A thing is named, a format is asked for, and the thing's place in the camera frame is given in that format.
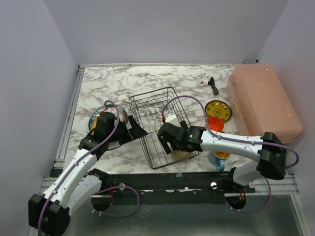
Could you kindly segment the beige ceramic bowl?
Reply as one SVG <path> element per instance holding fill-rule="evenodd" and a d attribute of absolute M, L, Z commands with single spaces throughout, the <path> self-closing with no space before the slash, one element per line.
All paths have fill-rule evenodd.
<path fill-rule="evenodd" d="M 190 159 L 192 156 L 192 153 L 176 150 L 176 151 L 171 152 L 170 156 L 174 161 L 184 161 L 184 160 Z"/>

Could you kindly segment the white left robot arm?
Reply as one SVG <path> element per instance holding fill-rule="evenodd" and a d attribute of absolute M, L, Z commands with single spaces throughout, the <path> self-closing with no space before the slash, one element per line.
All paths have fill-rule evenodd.
<path fill-rule="evenodd" d="M 124 122 L 113 113 L 101 113 L 95 127 L 81 140 L 71 163 L 57 180 L 43 194 L 31 196 L 29 225 L 36 228 L 39 235 L 63 235 L 72 214 L 100 190 L 102 181 L 87 172 L 108 150 L 110 143 L 121 146 L 148 134 L 133 116 L 127 119 Z"/>

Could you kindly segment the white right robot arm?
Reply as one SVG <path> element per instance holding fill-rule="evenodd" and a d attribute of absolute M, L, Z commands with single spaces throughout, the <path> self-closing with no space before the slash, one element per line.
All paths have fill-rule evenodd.
<path fill-rule="evenodd" d="M 262 177 L 283 180 L 285 176 L 286 150 L 271 132 L 263 136 L 238 136 L 200 126 L 177 127 L 166 122 L 157 136 L 167 154 L 173 150 L 219 151 L 250 159 L 232 172 L 232 179 L 238 185 L 245 186 Z"/>

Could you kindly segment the blue butterfly mug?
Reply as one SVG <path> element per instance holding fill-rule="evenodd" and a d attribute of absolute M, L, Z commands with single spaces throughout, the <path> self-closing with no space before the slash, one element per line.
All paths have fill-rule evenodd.
<path fill-rule="evenodd" d="M 217 172 L 223 172 L 225 168 L 225 161 L 231 156 L 230 153 L 213 151 L 209 152 L 208 160 L 215 166 Z"/>

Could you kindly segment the yellow patterned plate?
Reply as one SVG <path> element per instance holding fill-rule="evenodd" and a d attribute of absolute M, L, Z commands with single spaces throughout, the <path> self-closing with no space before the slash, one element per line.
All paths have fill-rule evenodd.
<path fill-rule="evenodd" d="M 218 117 L 223 122 L 227 122 L 232 117 L 231 108 L 223 101 L 212 100 L 205 107 L 207 117 Z"/>

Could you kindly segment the yellow woven bamboo plate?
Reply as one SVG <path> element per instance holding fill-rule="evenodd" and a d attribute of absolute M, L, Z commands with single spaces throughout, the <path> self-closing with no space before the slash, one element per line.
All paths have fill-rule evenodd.
<path fill-rule="evenodd" d="M 90 130 L 92 131 L 93 129 L 95 129 L 95 127 L 96 127 L 96 120 L 91 124 Z"/>

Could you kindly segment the orange mug black handle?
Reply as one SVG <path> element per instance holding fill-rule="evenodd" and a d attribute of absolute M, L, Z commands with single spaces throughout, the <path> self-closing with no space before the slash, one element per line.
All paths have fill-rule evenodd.
<path fill-rule="evenodd" d="M 209 125 L 209 128 L 213 131 L 222 132 L 224 129 L 224 122 L 219 117 L 207 118 L 207 124 Z"/>

